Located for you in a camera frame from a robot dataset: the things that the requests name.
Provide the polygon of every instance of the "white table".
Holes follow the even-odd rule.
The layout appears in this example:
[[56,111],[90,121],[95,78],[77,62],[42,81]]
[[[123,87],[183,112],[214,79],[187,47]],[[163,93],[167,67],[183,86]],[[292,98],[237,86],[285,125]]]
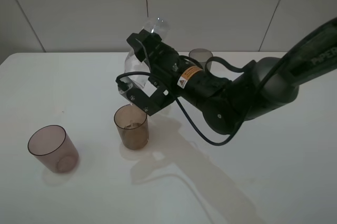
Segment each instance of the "white table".
[[[243,66],[282,53],[215,55]],[[127,104],[115,84],[125,56],[14,54],[0,66],[0,223],[336,223],[337,71],[245,122],[223,147],[204,142],[171,104],[149,119],[151,141],[134,152],[113,122]],[[208,137],[222,138],[183,104]],[[80,153],[71,174],[50,173],[27,150],[49,124]]]

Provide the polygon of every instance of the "gray cup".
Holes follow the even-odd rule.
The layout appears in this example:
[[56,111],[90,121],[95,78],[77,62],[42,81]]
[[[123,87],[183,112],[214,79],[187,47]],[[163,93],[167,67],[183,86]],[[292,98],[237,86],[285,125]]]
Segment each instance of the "gray cup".
[[[211,51],[204,49],[204,48],[196,48],[193,49],[192,51],[189,52],[189,57],[192,59],[197,60],[198,62],[200,62],[200,64],[202,65],[202,68],[205,70],[205,66],[206,66],[206,61],[213,57],[213,54]],[[207,68],[209,71],[211,71],[211,67],[212,67],[212,62],[210,62],[207,65]]]

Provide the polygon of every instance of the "robotic arm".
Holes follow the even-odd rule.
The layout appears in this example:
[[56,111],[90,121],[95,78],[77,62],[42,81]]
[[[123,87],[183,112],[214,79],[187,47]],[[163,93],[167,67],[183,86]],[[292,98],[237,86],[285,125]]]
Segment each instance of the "robotic arm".
[[[216,77],[207,67],[203,70],[197,61],[179,56],[156,33],[141,30],[131,34],[127,42],[151,72],[119,75],[116,82],[120,94],[150,116],[176,101],[193,128],[212,145],[228,143],[244,121],[293,102],[299,85],[337,68],[337,18],[310,33],[281,59],[266,57],[251,61],[242,69],[220,57],[207,61],[219,62],[231,71],[242,73],[234,81]],[[148,75],[157,88],[150,97],[129,78],[137,74]],[[215,132],[230,136],[221,143],[207,139],[181,106],[179,96],[199,109]]]

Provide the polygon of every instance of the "cup rim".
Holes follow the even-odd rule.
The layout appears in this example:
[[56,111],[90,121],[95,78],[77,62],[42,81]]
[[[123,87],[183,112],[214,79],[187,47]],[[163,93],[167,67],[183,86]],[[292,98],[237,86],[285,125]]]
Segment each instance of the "cup rim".
[[[61,128],[61,129],[64,131],[64,139],[63,139],[62,143],[61,143],[56,149],[54,149],[53,151],[51,151],[51,152],[49,152],[49,153],[47,153],[47,154],[34,154],[34,153],[29,149],[29,143],[30,143],[31,139],[34,137],[34,135],[35,135],[38,131],[40,131],[40,130],[42,130],[42,129],[45,129],[45,128],[48,128],[48,127],[50,127],[50,126],[57,126],[57,127]],[[29,141],[28,141],[28,144],[27,144],[27,148],[28,148],[28,151],[29,151],[32,155],[34,155],[34,156],[36,156],[36,157],[42,157],[42,156],[44,156],[44,155],[51,154],[51,153],[55,152],[56,150],[58,150],[58,149],[63,145],[63,143],[65,142],[66,137],[67,137],[67,133],[66,133],[65,129],[64,129],[62,126],[60,126],[60,125],[46,125],[46,126],[44,126],[43,128],[40,128],[39,130],[37,130],[37,131],[30,137],[30,139],[29,139]]]
[[120,108],[115,112],[115,115],[114,115],[114,123],[115,123],[115,125],[116,125],[118,128],[123,129],[123,130],[134,130],[134,129],[140,128],[142,125],[144,125],[144,123],[147,121],[147,114],[146,114],[146,112],[143,112],[143,111],[142,111],[142,112],[146,114],[145,120],[143,121],[143,123],[142,123],[141,125],[137,126],[136,128],[122,128],[122,127],[120,127],[120,126],[116,123],[116,114],[117,114],[117,112],[118,112],[121,108],[126,107],[126,106],[132,106],[132,105],[131,105],[131,104],[126,104],[126,105],[120,107]]
[[[209,52],[211,54],[211,57],[214,57],[212,51],[208,50],[208,49],[205,49],[205,48],[195,48],[195,49],[192,49],[191,51],[189,51],[189,57],[191,57],[191,53],[192,52],[195,52],[195,50],[204,50],[204,51],[201,51],[201,52],[197,52],[197,53],[206,53],[206,52]],[[199,61],[200,63],[204,63],[204,62],[207,62],[209,58],[207,58],[206,60],[203,60],[203,61]]]

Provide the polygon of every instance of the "translucent brown cup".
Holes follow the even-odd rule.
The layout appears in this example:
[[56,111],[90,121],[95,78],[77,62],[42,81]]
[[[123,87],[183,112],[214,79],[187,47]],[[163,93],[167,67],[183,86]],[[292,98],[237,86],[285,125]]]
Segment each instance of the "translucent brown cup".
[[[206,62],[209,58],[213,57],[211,51],[204,48],[196,48],[189,52],[189,57],[197,60],[202,65],[202,68],[205,70]],[[209,71],[211,71],[212,62],[207,65]]]
[[28,151],[54,173],[71,171],[78,162],[78,151],[59,125],[41,128],[28,141]]
[[115,124],[124,146],[138,150],[148,143],[147,114],[135,105],[125,105],[118,109]]

